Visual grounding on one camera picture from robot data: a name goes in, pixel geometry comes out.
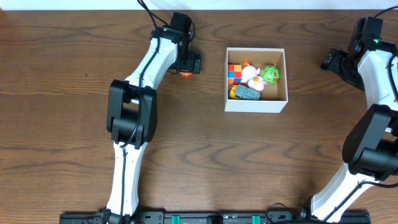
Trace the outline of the orange round gear toy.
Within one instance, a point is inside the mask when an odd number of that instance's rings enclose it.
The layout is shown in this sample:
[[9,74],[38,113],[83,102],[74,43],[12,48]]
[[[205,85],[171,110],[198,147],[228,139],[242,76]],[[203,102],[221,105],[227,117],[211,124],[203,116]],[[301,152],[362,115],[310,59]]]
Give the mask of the orange round gear toy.
[[179,72],[179,74],[184,78],[190,78],[193,76],[193,73],[190,72]]

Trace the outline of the multicoloured block cube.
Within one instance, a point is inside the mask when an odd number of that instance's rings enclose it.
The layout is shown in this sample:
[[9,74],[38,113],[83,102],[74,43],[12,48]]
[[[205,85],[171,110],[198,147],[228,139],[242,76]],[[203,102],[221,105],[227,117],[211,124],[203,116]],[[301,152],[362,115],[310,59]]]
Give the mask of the multicoloured block cube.
[[242,66],[231,65],[227,67],[227,80],[229,85],[238,85],[242,80]]

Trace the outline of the grey yellow toy truck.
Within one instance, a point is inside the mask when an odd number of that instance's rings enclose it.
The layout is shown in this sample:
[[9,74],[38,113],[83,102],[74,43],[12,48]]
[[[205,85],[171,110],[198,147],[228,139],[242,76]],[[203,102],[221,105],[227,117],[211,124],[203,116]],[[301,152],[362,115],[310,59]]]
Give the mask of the grey yellow toy truck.
[[229,97],[233,100],[259,100],[261,94],[244,85],[233,85]]

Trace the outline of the green polyhedral dice ball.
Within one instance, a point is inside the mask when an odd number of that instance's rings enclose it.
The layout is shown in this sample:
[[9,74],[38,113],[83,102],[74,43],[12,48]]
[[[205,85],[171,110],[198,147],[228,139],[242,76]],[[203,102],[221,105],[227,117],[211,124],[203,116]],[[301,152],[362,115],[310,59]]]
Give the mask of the green polyhedral dice ball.
[[268,85],[274,85],[279,80],[279,70],[274,65],[266,65],[261,68],[260,76],[267,82]]

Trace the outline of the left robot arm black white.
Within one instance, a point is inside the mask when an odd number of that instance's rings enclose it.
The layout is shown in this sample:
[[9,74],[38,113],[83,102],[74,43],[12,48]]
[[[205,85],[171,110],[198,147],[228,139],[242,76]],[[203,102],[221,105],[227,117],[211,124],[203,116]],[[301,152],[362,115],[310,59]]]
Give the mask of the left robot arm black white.
[[190,29],[154,30],[150,47],[133,73],[109,87],[106,129],[113,140],[115,163],[104,223],[130,223],[139,204],[142,158],[157,127],[157,88],[170,69],[199,73],[200,54],[189,50]]

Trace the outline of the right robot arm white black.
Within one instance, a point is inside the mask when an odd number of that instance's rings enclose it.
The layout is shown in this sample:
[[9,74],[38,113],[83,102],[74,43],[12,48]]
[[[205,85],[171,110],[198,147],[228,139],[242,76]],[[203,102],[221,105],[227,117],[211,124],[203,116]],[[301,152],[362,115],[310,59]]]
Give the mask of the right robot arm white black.
[[368,110],[346,137],[343,163],[326,187],[310,201],[310,217],[337,223],[345,210],[372,186],[385,187],[397,175],[397,47],[379,32],[357,32],[341,64],[353,63],[363,82]]

